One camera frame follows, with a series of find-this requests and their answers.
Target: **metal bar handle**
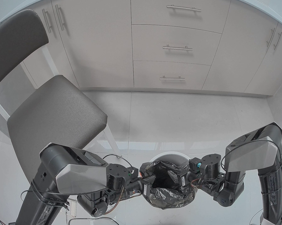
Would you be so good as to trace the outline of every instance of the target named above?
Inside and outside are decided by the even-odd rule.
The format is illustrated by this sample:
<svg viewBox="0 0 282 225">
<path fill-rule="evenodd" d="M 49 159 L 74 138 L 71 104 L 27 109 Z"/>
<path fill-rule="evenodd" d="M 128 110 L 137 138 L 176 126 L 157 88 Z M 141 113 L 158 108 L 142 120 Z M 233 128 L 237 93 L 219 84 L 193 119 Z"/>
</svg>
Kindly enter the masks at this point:
<svg viewBox="0 0 282 225">
<path fill-rule="evenodd" d="M 201 9 L 196 9 L 196 8 L 185 8 L 185 7 L 178 7 L 178 6 L 174 6 L 173 4 L 167 5 L 167 8 L 174 8 L 174 9 L 183 9 L 183 10 L 189 10 L 189 11 L 194 11 L 194 12 L 201 12 Z"/>
<path fill-rule="evenodd" d="M 160 80 L 172 80 L 172 81 L 184 81 L 184 78 L 181 78 L 181 76 L 179 76 L 179 78 L 168 78 L 168 77 L 160 77 Z"/>
<path fill-rule="evenodd" d="M 281 39 L 281 37 L 282 37 L 282 32 L 281 32 L 281 33 L 278 33 L 278 35 L 279 35 L 279 39 L 278 39 L 278 41 L 277 41 L 277 44 L 274 44 L 274 50 L 276 50 L 277 47 L 278 47 L 279 41 L 280 41 L 280 39 Z"/>
<path fill-rule="evenodd" d="M 193 51 L 192 48 L 188 48 L 187 46 L 185 46 L 185 47 L 169 47 L 168 44 L 167 44 L 167 47 L 163 47 L 163 49 Z"/>
<path fill-rule="evenodd" d="M 60 14 L 60 9 L 61 9 L 61 7 L 59 7 L 58 5 L 56 5 L 56 6 L 55 6 L 55 9 L 56 9 L 56 13 L 57 13 L 57 18 L 59 19 L 59 23 L 60 23 L 61 29 L 62 29 L 62 31 L 64 31 L 64 25 L 65 25 L 65 23 L 62 22 L 62 18 L 61 18 L 61 14 Z"/>
<path fill-rule="evenodd" d="M 271 33 L 271 38 L 269 39 L 269 41 L 267 41 L 267 47 L 269 47 L 269 46 L 270 46 L 270 44 L 271 44 L 271 40 L 272 40 L 272 38 L 273 38 L 273 36 L 274 36 L 274 32 L 275 32 L 275 30 L 276 30 L 276 28 L 271 29 L 271 31 L 272 31 L 272 33 Z"/>
<path fill-rule="evenodd" d="M 44 16 L 46 27 L 48 29 L 48 33 L 51 33 L 51 26 L 49 26 L 48 19 L 46 17 L 46 13 L 48 13 L 48 11 L 45 11 L 45 9 L 42 9 L 42 13 L 43 13 L 43 16 Z"/>
</svg>

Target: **black plastic bag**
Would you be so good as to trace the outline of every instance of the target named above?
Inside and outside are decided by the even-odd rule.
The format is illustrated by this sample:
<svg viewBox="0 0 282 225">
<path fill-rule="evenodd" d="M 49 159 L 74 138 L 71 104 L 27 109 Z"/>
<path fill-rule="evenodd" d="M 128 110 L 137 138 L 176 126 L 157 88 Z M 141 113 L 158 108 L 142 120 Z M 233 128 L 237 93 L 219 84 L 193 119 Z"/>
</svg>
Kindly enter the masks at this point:
<svg viewBox="0 0 282 225">
<path fill-rule="evenodd" d="M 188 205 L 194 200 L 197 188 L 192 187 L 190 183 L 181 187 L 175 184 L 168 174 L 168 171 L 179 174 L 187 169 L 189 169 L 188 161 L 180 167 L 163 161 L 143 163 L 140 167 L 142 178 L 156 176 L 150 189 L 150 196 L 146 197 L 143 194 L 143 197 L 152 206 L 161 209 L 181 208 Z"/>
</svg>

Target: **chair seat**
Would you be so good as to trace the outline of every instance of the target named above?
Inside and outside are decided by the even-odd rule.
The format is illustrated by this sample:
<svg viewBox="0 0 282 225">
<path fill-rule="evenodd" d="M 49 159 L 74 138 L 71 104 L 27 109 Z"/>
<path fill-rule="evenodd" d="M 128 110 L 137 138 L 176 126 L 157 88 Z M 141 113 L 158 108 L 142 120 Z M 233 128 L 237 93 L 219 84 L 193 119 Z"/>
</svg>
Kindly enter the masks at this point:
<svg viewBox="0 0 282 225">
<path fill-rule="evenodd" d="M 30 182 L 49 143 L 84 148 L 107 124 L 107 115 L 64 76 L 51 78 L 8 119 L 18 161 Z"/>
</svg>

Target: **white label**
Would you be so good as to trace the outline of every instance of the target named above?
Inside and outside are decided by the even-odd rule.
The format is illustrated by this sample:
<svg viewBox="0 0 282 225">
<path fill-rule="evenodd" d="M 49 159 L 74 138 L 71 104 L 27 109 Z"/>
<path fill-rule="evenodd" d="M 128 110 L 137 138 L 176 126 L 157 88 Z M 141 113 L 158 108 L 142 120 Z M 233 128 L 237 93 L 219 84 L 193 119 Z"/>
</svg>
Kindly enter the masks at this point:
<svg viewBox="0 0 282 225">
<path fill-rule="evenodd" d="M 182 185 L 185 186 L 185 177 L 182 177 Z"/>
<path fill-rule="evenodd" d="M 147 191 L 147 185 L 146 185 L 146 184 L 144 184 L 144 190 L 143 190 L 143 194 L 144 194 L 144 196 L 146 196 L 146 191 Z"/>
</svg>

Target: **gray chair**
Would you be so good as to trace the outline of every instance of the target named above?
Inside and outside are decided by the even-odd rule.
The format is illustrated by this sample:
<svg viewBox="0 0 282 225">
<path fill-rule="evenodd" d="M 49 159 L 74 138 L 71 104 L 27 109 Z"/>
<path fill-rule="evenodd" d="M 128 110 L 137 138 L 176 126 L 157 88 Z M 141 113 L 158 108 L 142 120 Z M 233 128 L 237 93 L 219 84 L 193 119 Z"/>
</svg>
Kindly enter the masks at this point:
<svg viewBox="0 0 282 225">
<path fill-rule="evenodd" d="M 58 75 L 46 47 L 48 42 L 45 28 L 33 10 L 18 12 L 0 25 L 0 81 L 40 47 L 55 75 L 11 116 L 0 105 L 0 114 L 7 120 L 12 145 L 28 181 L 37 172 L 40 151 L 50 142 L 82 149 L 107 127 L 107 115 Z"/>
</svg>

